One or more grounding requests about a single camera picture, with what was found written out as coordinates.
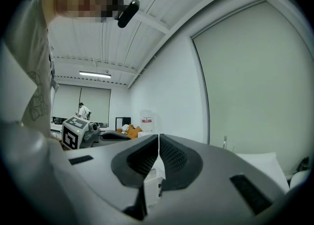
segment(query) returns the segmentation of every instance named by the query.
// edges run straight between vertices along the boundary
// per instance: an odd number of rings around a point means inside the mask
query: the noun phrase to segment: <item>white wall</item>
[[[115,130],[116,117],[129,117],[130,111],[130,92],[126,87],[110,84],[97,84],[85,81],[64,81],[56,80],[59,84],[85,86],[92,88],[111,89],[109,107],[109,129]]]
[[[193,51],[190,39],[175,38],[131,87],[134,126],[140,126],[141,110],[151,110],[154,132],[207,142]]]
[[[314,62],[294,27],[264,2],[194,39],[205,75],[210,144],[276,152],[286,174],[313,152]]]

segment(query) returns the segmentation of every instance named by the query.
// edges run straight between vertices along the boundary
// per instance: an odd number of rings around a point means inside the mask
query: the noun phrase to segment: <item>white window shade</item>
[[[79,94],[81,87],[60,85],[54,96],[53,117],[70,118],[79,110]]]
[[[80,102],[91,112],[90,121],[109,123],[110,90],[82,87]]]

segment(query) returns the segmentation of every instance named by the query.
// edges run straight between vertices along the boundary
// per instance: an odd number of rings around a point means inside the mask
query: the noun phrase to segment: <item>fluorescent light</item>
[[[87,72],[87,71],[80,71],[80,75],[84,76],[91,76],[91,77],[100,77],[100,78],[111,78],[109,74],[101,74],[101,73],[94,73],[94,72]]]

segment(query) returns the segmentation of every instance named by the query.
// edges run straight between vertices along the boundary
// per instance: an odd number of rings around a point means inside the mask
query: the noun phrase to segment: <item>white shirt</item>
[[[90,110],[85,106],[82,105],[82,107],[79,109],[78,114],[81,115],[81,118],[87,119],[87,115],[89,114]]]

